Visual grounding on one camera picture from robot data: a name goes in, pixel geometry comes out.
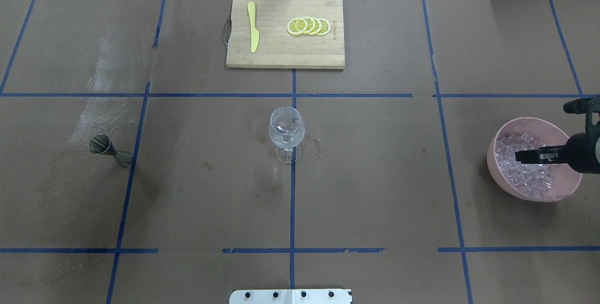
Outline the clear ice cubes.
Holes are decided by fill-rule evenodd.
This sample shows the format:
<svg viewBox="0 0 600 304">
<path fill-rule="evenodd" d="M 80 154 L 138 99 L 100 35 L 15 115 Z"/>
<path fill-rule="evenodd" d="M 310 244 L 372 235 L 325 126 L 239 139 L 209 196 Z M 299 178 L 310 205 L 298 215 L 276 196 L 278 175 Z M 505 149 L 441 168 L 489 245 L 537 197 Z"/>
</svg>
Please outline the clear ice cubes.
<svg viewBox="0 0 600 304">
<path fill-rule="evenodd" d="M 516 161 L 515 152 L 538 149 L 547 146 L 531 133 L 509 134 L 495 140 L 495 159 L 504 177 L 519 193 L 541 200 L 554 184 L 557 164 L 521 164 Z"/>
</svg>

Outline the yellow plastic knife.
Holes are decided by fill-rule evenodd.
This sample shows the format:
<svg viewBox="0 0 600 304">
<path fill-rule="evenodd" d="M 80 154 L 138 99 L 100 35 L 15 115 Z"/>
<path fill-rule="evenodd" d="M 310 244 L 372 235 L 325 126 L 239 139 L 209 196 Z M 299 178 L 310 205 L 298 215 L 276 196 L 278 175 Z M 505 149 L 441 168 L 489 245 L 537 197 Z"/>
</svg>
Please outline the yellow plastic knife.
<svg viewBox="0 0 600 304">
<path fill-rule="evenodd" d="M 259 41 L 260 41 L 260 32 L 256 26 L 256 4 L 255 2 L 247 3 L 247 13 L 249 18 L 249 32 L 250 32 L 250 52 L 255 53 Z"/>
</svg>

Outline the clear wine glass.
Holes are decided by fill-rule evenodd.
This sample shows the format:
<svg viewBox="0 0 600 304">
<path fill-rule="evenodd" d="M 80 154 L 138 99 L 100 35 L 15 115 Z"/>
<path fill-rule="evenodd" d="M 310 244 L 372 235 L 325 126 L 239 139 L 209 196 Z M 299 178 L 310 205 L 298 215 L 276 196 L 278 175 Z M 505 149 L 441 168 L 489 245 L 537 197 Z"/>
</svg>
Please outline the clear wine glass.
<svg viewBox="0 0 600 304">
<path fill-rule="evenodd" d="M 300 144 L 306 134 L 306 125 L 300 112 L 292 106 L 274 110 L 269 120 L 269 136 L 275 146 L 275 157 L 285 165 L 300 158 Z"/>
</svg>

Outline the steel double jigger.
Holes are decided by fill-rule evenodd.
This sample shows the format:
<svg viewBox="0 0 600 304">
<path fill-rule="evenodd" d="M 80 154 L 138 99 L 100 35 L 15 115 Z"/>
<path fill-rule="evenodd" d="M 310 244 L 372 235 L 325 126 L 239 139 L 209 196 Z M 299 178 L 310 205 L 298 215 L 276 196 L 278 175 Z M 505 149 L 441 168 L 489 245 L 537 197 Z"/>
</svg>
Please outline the steel double jigger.
<svg viewBox="0 0 600 304">
<path fill-rule="evenodd" d="M 98 134 L 90 138 L 88 149 L 97 156 L 113 157 L 119 167 L 129 167 L 133 162 L 133 155 L 130 152 L 116 150 L 111 139 L 105 134 Z"/>
</svg>

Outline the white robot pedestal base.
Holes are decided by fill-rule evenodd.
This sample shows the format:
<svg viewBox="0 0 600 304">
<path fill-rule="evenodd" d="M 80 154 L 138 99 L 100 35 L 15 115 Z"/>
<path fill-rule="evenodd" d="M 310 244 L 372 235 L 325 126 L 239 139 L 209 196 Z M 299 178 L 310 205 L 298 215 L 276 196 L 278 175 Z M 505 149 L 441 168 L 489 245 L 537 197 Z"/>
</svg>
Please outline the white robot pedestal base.
<svg viewBox="0 0 600 304">
<path fill-rule="evenodd" d="M 350 289 L 239 289 L 230 304 L 352 304 Z"/>
</svg>

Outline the pink bowl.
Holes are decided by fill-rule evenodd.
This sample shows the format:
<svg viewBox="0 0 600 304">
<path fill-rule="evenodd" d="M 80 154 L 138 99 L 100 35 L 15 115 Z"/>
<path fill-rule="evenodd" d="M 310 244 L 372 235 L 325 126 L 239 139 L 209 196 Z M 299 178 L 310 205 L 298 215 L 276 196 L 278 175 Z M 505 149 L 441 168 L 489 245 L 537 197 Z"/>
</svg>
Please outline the pink bowl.
<svg viewBox="0 0 600 304">
<path fill-rule="evenodd" d="M 582 174 L 566 164 L 521 164 L 519 150 L 563 145 L 568 136 L 545 120 L 520 117 L 504 124 L 487 151 L 487 167 L 493 180 L 514 197 L 533 202 L 558 202 L 579 188 Z"/>
</svg>

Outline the lemon slice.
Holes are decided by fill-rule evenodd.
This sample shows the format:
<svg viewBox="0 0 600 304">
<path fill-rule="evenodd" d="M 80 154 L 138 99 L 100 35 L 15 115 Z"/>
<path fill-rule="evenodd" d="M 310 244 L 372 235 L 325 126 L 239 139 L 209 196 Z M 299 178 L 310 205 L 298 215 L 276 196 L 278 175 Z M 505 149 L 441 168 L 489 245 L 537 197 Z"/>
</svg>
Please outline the lemon slice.
<svg viewBox="0 0 600 304">
<path fill-rule="evenodd" d="M 318 18 L 317 20 L 321 27 L 317 32 L 317 36 L 327 35 L 331 29 L 330 21 L 328 21 L 326 18 Z"/>
<path fill-rule="evenodd" d="M 289 20 L 286 30 L 290 35 L 297 36 L 306 32 L 308 28 L 308 22 L 306 19 L 299 17 Z"/>
</svg>

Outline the bamboo cutting board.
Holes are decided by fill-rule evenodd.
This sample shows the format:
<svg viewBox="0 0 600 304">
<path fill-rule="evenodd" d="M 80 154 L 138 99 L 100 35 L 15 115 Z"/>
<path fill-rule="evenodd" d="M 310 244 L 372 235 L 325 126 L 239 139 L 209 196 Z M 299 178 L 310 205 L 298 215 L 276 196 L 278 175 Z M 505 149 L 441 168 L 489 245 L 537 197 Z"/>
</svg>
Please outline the bamboo cutting board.
<svg viewBox="0 0 600 304">
<path fill-rule="evenodd" d="M 256 4 L 260 41 L 250 52 L 247 3 Z M 289 20 L 302 17 L 305 33 L 290 35 Z M 327 35 L 317 36 L 318 18 L 330 21 Z M 226 65 L 229 68 L 345 69 L 343 0 L 232 0 L 231 34 Z"/>
</svg>

